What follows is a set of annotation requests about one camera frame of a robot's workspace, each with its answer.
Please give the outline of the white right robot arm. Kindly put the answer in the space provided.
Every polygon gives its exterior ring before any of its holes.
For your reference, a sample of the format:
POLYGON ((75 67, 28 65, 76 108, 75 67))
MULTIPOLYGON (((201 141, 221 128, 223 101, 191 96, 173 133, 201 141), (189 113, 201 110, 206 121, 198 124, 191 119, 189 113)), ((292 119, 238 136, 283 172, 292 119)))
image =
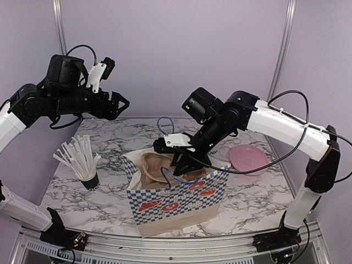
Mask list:
POLYGON ((175 175, 210 167, 204 161, 207 154, 238 130, 274 138, 309 157, 306 179, 283 216, 283 226, 272 235, 277 246, 286 245, 294 237, 293 230, 301 226, 321 195, 334 185, 340 161, 334 127, 313 125, 308 119, 285 113, 245 91, 236 91, 222 102, 200 87, 185 100, 182 108, 202 127, 194 136, 177 133, 164 137, 166 145, 181 154, 176 159, 175 175))

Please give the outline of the white paper coffee cup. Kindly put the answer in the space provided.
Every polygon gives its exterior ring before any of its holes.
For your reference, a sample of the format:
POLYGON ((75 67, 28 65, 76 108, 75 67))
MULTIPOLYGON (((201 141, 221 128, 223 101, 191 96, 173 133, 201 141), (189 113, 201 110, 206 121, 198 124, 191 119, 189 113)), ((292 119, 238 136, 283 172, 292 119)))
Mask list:
POLYGON ((208 155, 209 156, 214 156, 215 154, 218 153, 218 150, 217 149, 212 149, 211 151, 208 152, 208 155))

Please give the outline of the brown cardboard cup carrier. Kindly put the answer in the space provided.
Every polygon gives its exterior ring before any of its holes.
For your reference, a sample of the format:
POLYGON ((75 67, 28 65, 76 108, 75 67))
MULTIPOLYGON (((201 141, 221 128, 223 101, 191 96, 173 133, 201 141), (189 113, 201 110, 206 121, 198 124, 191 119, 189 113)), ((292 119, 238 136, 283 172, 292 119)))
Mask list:
POLYGON ((207 175, 205 169, 187 172, 180 176, 174 174, 171 159, 156 153, 147 152, 141 156, 141 180, 143 184, 160 184, 171 186, 186 182, 191 183, 207 175))

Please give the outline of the blue checkered paper bag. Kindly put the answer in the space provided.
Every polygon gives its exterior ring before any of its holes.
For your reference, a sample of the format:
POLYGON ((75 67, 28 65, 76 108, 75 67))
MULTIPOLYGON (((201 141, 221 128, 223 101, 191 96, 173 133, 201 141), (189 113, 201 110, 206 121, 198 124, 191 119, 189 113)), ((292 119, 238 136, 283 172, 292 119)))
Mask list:
POLYGON ((143 184, 141 156, 147 152, 158 154, 152 143, 160 132, 146 119, 133 119, 127 124, 136 142, 122 155, 122 161, 128 180, 128 203, 140 235, 151 237, 214 219, 229 174, 205 169, 207 175, 191 183, 143 184))

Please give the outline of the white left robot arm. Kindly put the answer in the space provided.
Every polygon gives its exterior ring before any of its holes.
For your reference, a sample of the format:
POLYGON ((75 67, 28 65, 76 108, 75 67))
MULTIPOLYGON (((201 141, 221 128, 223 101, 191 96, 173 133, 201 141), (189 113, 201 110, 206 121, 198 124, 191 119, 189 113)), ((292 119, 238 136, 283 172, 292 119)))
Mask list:
POLYGON ((57 165, 52 155, 84 114, 112 121, 126 110, 126 98, 102 89, 113 67, 112 59, 86 66, 80 58, 55 54, 43 76, 26 82, 21 74, 16 89, 1 96, 2 227, 25 224, 48 229, 58 245, 69 241, 68 230, 52 224, 40 205, 57 165))

